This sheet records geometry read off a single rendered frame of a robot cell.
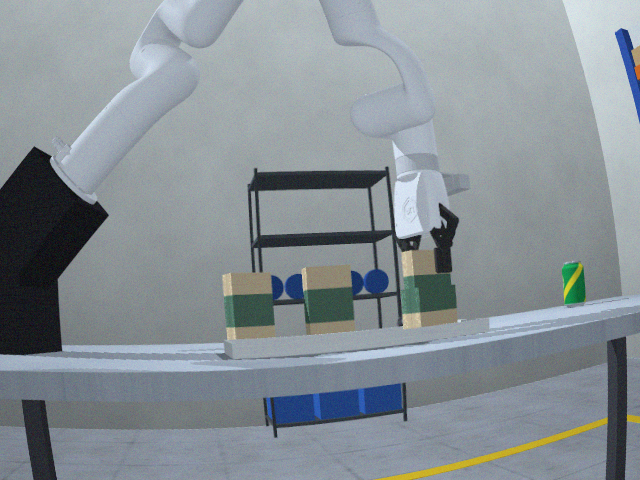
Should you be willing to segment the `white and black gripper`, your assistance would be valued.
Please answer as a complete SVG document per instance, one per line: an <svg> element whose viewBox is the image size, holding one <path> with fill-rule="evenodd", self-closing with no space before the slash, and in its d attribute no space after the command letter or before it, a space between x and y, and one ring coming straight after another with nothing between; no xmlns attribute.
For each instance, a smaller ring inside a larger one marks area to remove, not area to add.
<svg viewBox="0 0 640 480"><path fill-rule="evenodd" d="M459 218L449 211L444 180L438 172L413 170L397 176L394 195L394 239L401 252L405 252L418 250L420 240L432 236L438 247L434 248L436 273L450 273L450 247L453 245L452 240ZM429 234L431 235L421 237ZM410 242L413 242L413 246Z"/></svg>

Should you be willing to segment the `green drink can with yellow stripe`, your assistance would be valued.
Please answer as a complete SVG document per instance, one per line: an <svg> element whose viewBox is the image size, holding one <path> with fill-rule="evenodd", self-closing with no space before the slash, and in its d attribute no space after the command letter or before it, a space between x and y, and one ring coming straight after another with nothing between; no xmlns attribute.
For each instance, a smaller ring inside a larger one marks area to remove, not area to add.
<svg viewBox="0 0 640 480"><path fill-rule="evenodd" d="M567 308L583 306L586 303L583 265L581 261L572 261L563 264L564 305L567 306Z"/></svg>

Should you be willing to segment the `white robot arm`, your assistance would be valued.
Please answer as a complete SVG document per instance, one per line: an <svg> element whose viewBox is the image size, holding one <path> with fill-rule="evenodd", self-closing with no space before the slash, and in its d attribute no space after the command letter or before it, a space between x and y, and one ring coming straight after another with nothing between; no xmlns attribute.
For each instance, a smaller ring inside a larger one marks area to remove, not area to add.
<svg viewBox="0 0 640 480"><path fill-rule="evenodd" d="M366 136L393 141L397 176L413 170L440 172L431 120L435 99L417 55L381 26L372 0L319 1L337 44L384 52L403 81L357 99L350 109L355 128ZM50 164L73 192L96 203L95 190L120 161L196 89L199 66L179 48L181 42L209 47L242 2L164 0L160 4L131 54L130 69L138 80L121 90L72 145L65 145L59 136L52 140L58 155L50 158ZM471 189L469 175L440 173L447 196Z"/></svg>

